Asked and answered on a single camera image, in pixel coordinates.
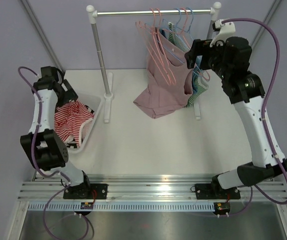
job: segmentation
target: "white plastic bin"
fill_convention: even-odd
[[[84,147],[85,147],[85,145],[87,143],[87,140],[89,138],[89,135],[90,135],[90,133],[91,133],[91,131],[93,129],[93,126],[94,126],[94,124],[96,122],[96,119],[98,117],[98,114],[99,114],[99,112],[100,112],[100,110],[102,108],[103,102],[104,102],[104,98],[100,97],[100,96],[91,95],[91,94],[86,93],[84,91],[76,91],[76,93],[78,95],[78,100],[81,103],[87,105],[89,108],[94,110],[94,118],[93,118],[93,120],[90,123],[90,126],[88,128],[87,134],[86,134],[85,138],[83,139],[80,148],[69,148],[69,147],[67,148],[68,152],[70,154],[80,153],[84,149]]]

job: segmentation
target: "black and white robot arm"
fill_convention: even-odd
[[[261,111],[265,91],[260,78],[248,70],[252,48],[245,38],[233,36],[236,31],[233,22],[222,21],[220,19],[213,24],[214,30],[219,33],[210,40],[194,40],[185,58],[187,67],[192,69],[196,57],[202,56],[200,69],[211,69],[220,77],[223,91],[243,123],[252,162],[214,176],[211,188],[215,193],[238,186],[250,187],[282,174],[276,158],[287,171],[287,159],[277,143],[267,110],[264,110],[264,120],[275,146],[275,155],[264,129]]]
[[[78,95],[67,80],[62,79],[60,83],[57,69],[51,66],[41,68],[41,78],[33,84],[33,87],[42,101],[41,115],[39,115],[40,100],[34,93],[35,106],[32,125],[28,134],[20,137],[20,144],[34,168],[36,166],[32,159],[32,147],[39,169],[59,173],[62,180],[69,184],[67,192],[75,198],[84,198],[89,195],[91,190],[89,179],[82,170],[68,161],[67,147],[54,131],[56,107],[77,100]],[[33,142],[37,126],[39,128],[36,140]]]

